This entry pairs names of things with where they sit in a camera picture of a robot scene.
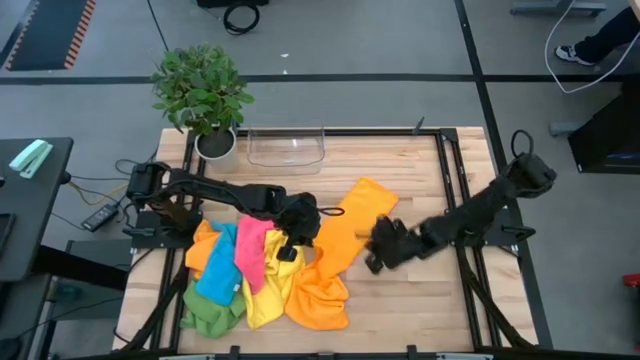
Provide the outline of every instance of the clear plastic container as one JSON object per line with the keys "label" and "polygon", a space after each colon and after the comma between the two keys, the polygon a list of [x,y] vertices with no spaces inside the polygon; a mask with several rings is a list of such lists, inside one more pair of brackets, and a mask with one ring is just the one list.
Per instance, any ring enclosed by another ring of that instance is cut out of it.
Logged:
{"label": "clear plastic container", "polygon": [[249,129],[247,160],[269,174],[316,174],[324,159],[324,129]]}

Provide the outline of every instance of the floor mat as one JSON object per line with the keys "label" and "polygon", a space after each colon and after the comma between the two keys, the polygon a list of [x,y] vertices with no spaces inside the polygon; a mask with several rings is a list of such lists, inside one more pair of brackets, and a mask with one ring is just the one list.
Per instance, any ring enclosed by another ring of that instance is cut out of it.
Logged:
{"label": "floor mat", "polygon": [[95,0],[37,0],[7,60],[7,70],[73,67],[95,6]]}

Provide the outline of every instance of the green towel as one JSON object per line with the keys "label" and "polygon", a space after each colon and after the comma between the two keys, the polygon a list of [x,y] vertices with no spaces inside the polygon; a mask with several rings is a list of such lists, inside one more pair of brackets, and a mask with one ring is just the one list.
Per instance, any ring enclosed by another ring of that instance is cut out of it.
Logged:
{"label": "green towel", "polygon": [[231,305],[221,306],[200,296],[195,281],[189,284],[183,299],[187,311],[180,320],[180,327],[195,328],[208,338],[220,337],[233,329],[246,309],[241,291],[235,293]]}

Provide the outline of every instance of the pink towel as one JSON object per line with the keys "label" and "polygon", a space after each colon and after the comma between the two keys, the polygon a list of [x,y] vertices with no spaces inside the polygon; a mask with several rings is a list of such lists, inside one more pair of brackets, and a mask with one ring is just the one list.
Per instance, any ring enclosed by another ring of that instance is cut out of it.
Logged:
{"label": "pink towel", "polygon": [[264,286],[264,239],[267,231],[273,228],[272,221],[250,216],[243,216],[238,221],[234,262],[254,295]]}

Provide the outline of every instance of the white cable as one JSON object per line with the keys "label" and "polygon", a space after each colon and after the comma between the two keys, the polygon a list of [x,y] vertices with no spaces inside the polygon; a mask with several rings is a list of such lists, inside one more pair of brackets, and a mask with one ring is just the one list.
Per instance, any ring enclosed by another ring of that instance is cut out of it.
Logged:
{"label": "white cable", "polygon": [[571,2],[571,5],[569,5],[569,7],[567,8],[567,11],[564,12],[562,17],[560,17],[560,20],[558,20],[558,22],[553,27],[553,29],[551,29],[551,32],[549,33],[549,37],[547,37],[547,42],[544,44],[544,63],[547,65],[547,70],[549,70],[549,73],[551,73],[551,76],[553,76],[553,79],[556,81],[556,83],[560,87],[560,90],[562,90],[562,92],[565,93],[565,94],[573,94],[574,92],[587,89],[587,88],[599,83],[600,81],[602,81],[607,76],[613,74],[613,72],[616,71],[618,69],[618,67],[620,67],[620,64],[622,64],[624,59],[627,57],[627,54],[629,54],[629,51],[631,51],[631,48],[633,48],[633,45],[638,40],[638,37],[640,37],[640,32],[638,32],[638,34],[633,39],[631,44],[629,44],[629,47],[627,48],[627,50],[624,52],[624,54],[622,54],[622,57],[620,58],[620,61],[618,61],[616,66],[614,66],[613,69],[609,70],[609,72],[607,72],[606,74],[602,75],[599,79],[597,79],[596,81],[592,82],[591,84],[580,86],[579,88],[575,88],[575,89],[572,89],[572,90],[565,89],[564,86],[562,86],[562,83],[560,82],[560,80],[558,80],[558,77],[556,76],[556,74],[553,73],[553,70],[551,70],[551,66],[549,65],[549,42],[551,41],[551,38],[553,37],[553,34],[556,32],[556,29],[558,28],[558,25],[560,25],[560,23],[564,20],[564,18],[567,17],[567,14],[569,14],[569,11],[571,11],[571,8],[573,7],[573,4],[575,2],[576,2],[576,0],[573,0]]}

